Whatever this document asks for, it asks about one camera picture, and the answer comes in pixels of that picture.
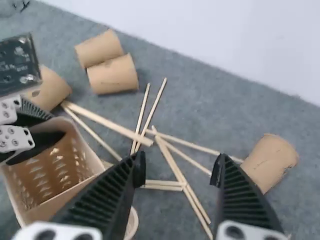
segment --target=gripper screw hole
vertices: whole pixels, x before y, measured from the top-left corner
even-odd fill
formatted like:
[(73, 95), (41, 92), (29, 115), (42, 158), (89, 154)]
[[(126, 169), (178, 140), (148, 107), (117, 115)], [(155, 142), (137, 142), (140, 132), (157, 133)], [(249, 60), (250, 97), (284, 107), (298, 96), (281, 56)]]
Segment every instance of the gripper screw hole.
[(242, 230), (236, 226), (229, 226), (225, 233), (228, 237), (233, 238), (234, 240), (245, 240), (245, 235)]
[(77, 236), (74, 240), (93, 240), (94, 238), (90, 234), (81, 234)]
[(40, 232), (34, 240), (53, 240), (56, 233), (53, 230), (45, 230)]

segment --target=screw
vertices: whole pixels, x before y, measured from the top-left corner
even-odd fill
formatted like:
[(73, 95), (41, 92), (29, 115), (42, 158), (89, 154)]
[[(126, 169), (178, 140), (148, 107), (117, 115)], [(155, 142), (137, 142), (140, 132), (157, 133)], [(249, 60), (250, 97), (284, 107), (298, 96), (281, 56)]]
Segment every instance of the screw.
[(9, 115), (9, 113), (7, 111), (3, 111), (3, 116), (5, 116), (6, 118), (10, 117), (10, 115)]
[(15, 139), (13, 139), (12, 141), (11, 141), (11, 143), (13, 144), (13, 146), (18, 146), (19, 145), (19, 142), (17, 141), (17, 140), (15, 140)]
[(33, 76), (32, 74), (28, 74), (26, 78), (28, 79), (28, 81), (34, 81), (36, 77)]
[(8, 108), (8, 104), (6, 104), (5, 102), (1, 103), (1, 105), (2, 105), (2, 107), (3, 107), (4, 109), (7, 109), (7, 108)]
[(27, 42), (27, 39), (25, 37), (20, 37), (19, 42), (25, 44)]
[(25, 76), (20, 77), (20, 83), (26, 84), (27, 82), (28, 82), (27, 77), (25, 77)]
[(8, 129), (8, 133), (10, 133), (10, 134), (14, 134), (14, 133), (15, 133), (15, 131), (10, 127), (10, 128)]
[(5, 141), (0, 141), (0, 148), (4, 148), (5, 146), (7, 146)]

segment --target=kraft paper cup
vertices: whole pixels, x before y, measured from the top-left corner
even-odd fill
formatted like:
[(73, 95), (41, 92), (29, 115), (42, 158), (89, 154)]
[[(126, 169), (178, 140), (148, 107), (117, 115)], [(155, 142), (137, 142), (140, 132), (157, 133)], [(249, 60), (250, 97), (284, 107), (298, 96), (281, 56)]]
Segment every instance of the kraft paper cup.
[(111, 29), (76, 45), (74, 48), (83, 68), (89, 68), (124, 55), (121, 43), (116, 33)]
[(139, 88), (136, 68), (130, 54), (89, 67), (87, 74), (93, 92), (98, 95)]
[(280, 136), (265, 134), (241, 168), (265, 194), (298, 163), (298, 159), (298, 153), (289, 142)]
[(40, 66), (42, 84), (25, 94), (25, 97), (43, 110), (51, 111), (59, 105), (72, 90), (57, 73), (50, 68)]

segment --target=ribbed rubber pad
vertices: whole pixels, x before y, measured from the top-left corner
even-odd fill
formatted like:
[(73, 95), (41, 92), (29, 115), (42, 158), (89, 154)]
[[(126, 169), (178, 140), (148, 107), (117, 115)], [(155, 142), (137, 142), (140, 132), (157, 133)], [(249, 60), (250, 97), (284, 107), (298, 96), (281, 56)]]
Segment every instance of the ribbed rubber pad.
[(123, 240), (135, 193), (146, 182), (143, 151), (123, 159), (80, 191), (51, 220), (94, 227), (104, 240)]
[(25, 98), (21, 98), (21, 103), (21, 108), (17, 110), (18, 119), (12, 125), (32, 127), (54, 117), (50, 112), (42, 110)]
[(217, 157), (210, 184), (220, 188), (215, 233), (225, 220), (284, 232), (265, 196), (228, 155)]

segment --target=white plastic bracket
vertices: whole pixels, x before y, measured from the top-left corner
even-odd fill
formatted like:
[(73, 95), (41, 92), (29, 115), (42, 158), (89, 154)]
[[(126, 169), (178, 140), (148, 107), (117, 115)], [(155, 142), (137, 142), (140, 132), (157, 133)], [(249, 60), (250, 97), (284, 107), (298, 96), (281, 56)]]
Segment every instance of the white plastic bracket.
[(288, 240), (281, 232), (226, 220), (217, 229), (216, 240)]
[(20, 229), (12, 240), (102, 240), (101, 232), (93, 227), (35, 222)]
[(13, 125), (0, 125), (0, 154), (15, 151), (5, 162), (24, 151), (33, 149), (35, 146), (36, 144), (27, 128)]
[(19, 95), (0, 101), (0, 125), (11, 124), (17, 121), (16, 110), (21, 108), (22, 102)]

